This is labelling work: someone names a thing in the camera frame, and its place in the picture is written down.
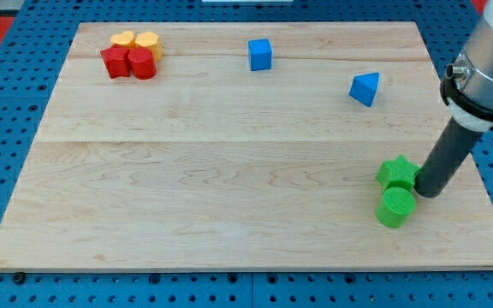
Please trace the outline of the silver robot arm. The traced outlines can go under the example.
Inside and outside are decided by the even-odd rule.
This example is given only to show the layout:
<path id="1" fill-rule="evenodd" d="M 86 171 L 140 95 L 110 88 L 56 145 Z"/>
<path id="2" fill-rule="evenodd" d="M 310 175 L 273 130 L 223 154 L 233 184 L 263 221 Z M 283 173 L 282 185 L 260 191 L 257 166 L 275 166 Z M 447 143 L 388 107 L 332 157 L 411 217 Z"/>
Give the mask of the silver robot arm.
<path id="1" fill-rule="evenodd" d="M 440 91 L 456 123 L 477 133 L 493 130 L 493 0 L 446 67 Z"/>

